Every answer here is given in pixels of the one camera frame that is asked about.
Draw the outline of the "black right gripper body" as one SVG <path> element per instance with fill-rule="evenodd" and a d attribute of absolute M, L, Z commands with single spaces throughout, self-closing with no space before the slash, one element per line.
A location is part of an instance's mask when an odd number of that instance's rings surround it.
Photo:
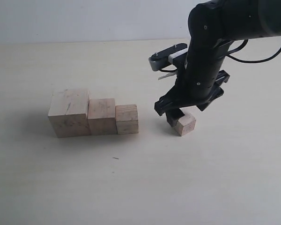
<path fill-rule="evenodd" d="M 205 110 L 224 94 L 221 88 L 230 75 L 221 70 L 230 47 L 221 41 L 215 47 L 199 47 L 190 42 L 185 63 L 178 66 L 174 86 L 155 102 L 154 109 L 161 116 L 171 110 L 196 106 Z"/>

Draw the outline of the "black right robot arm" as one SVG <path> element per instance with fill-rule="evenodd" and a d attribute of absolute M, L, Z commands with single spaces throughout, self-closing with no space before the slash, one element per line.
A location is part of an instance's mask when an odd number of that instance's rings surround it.
<path fill-rule="evenodd" d="M 281 0 L 210 0 L 198 4 L 188 16 L 190 43 L 180 43 L 149 57 L 153 71 L 172 70 L 174 86 L 155 103 L 159 115 L 175 127 L 184 115 L 182 109 L 196 106 L 205 110 L 224 94 L 229 80 L 222 70 L 225 58 L 234 51 L 230 46 L 250 39 L 281 36 Z"/>

